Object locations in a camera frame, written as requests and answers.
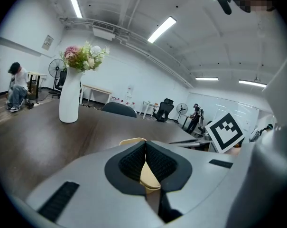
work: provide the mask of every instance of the person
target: person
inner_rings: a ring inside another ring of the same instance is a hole
[[[7,105],[10,112],[17,112],[20,110],[22,99],[27,95],[28,73],[18,62],[10,66],[9,73],[12,74],[12,79],[9,86]]]
[[[265,127],[264,129],[262,129],[260,131],[260,136],[264,136],[267,132],[271,131],[273,129],[273,125],[272,124],[268,124],[267,127]]]
[[[195,112],[192,115],[190,115],[192,120],[191,120],[191,122],[190,122],[190,124],[186,130],[186,132],[189,134],[191,134],[194,131],[195,127],[197,126],[197,124],[199,122],[199,118],[200,118],[200,113],[199,113],[200,106],[197,103],[194,104],[194,109],[195,109]]]
[[[249,142],[255,142],[259,138],[260,132],[258,131],[257,125],[255,126],[255,129],[251,133],[249,137]]]

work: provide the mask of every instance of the glass wall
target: glass wall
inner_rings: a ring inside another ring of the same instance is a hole
[[[253,132],[257,123],[259,115],[258,108],[242,102],[235,102],[208,95],[190,93],[186,102],[188,106],[188,112],[186,115],[191,115],[194,113],[193,106],[195,103],[199,104],[199,106],[204,109],[204,125],[206,125],[209,121],[213,121],[217,117],[226,114],[227,112],[233,114],[238,124],[244,130],[244,143],[249,142],[249,136],[251,132]],[[184,120],[185,118],[183,117],[179,122],[183,124]]]

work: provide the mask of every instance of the table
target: table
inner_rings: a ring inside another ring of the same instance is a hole
[[[151,103],[149,103],[149,102],[143,101],[143,106],[142,106],[142,111],[141,111],[141,112],[144,112],[144,114],[143,114],[143,118],[142,118],[142,119],[145,118],[145,115],[147,114],[148,106],[149,106],[149,105],[150,105],[150,106],[153,106],[153,107],[159,107],[159,105],[155,105],[155,104],[151,104]]]
[[[110,101],[111,94],[112,94],[111,91],[104,90],[104,89],[100,89],[100,88],[97,88],[97,87],[91,86],[91,85],[81,85],[82,91],[81,91],[81,96],[80,96],[79,105],[82,105],[83,93],[84,93],[85,88],[88,88],[88,89],[90,90],[90,96],[89,96],[88,99],[87,99],[88,102],[89,102],[90,99],[91,99],[92,90],[95,90],[95,91],[98,91],[98,92],[102,92],[102,93],[108,94],[108,95],[109,95],[109,98],[108,98],[108,100],[107,100],[107,103]]]
[[[182,125],[182,128],[181,128],[181,129],[183,129],[183,127],[185,126],[185,123],[186,123],[186,121],[187,121],[187,119],[188,119],[188,118],[192,119],[190,116],[186,116],[186,115],[185,115],[185,122],[183,123],[183,125]]]
[[[73,160],[141,137],[164,143],[193,137],[175,123],[142,121],[79,106],[75,123],[59,120],[59,100],[34,107],[0,125],[0,179],[25,200],[43,180]]]
[[[40,73],[36,73],[36,72],[28,72],[28,76],[30,76],[29,88],[28,88],[29,92],[31,92],[31,84],[33,81],[33,76],[37,77],[36,99],[38,99],[40,76],[46,76],[46,74],[40,74]]]

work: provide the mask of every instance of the sneaker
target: sneaker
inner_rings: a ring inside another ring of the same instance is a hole
[[[12,107],[10,109],[10,112],[17,112],[17,111],[20,111],[20,107],[18,107],[18,108]]]

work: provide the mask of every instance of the fluorescent light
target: fluorescent light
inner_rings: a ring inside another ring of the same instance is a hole
[[[218,78],[206,78],[206,77],[198,77],[196,80],[212,80],[212,81],[218,81]]]
[[[74,7],[74,10],[76,12],[76,15],[78,18],[82,18],[82,14],[79,8],[79,4],[78,4],[78,0],[71,0],[72,1],[72,5]]]
[[[244,112],[241,112],[241,111],[237,111],[237,110],[235,110],[236,112],[240,112],[240,113],[243,113],[243,114],[245,114]]]
[[[249,108],[252,108],[252,106],[247,105],[247,104],[241,104],[241,103],[239,103],[239,102],[237,102],[237,104],[239,104],[239,105],[244,105],[244,106],[247,106],[247,107],[249,107]]]
[[[176,20],[172,17],[169,17],[156,31],[153,33],[153,35],[148,38],[148,41],[150,43],[153,43],[159,36],[161,36],[168,28],[170,28],[172,25],[176,23]]]
[[[256,83],[256,82],[246,81],[246,80],[239,80],[239,83],[246,84],[246,85],[251,85],[251,86],[259,86],[259,87],[263,87],[263,88],[267,87],[266,84]]]

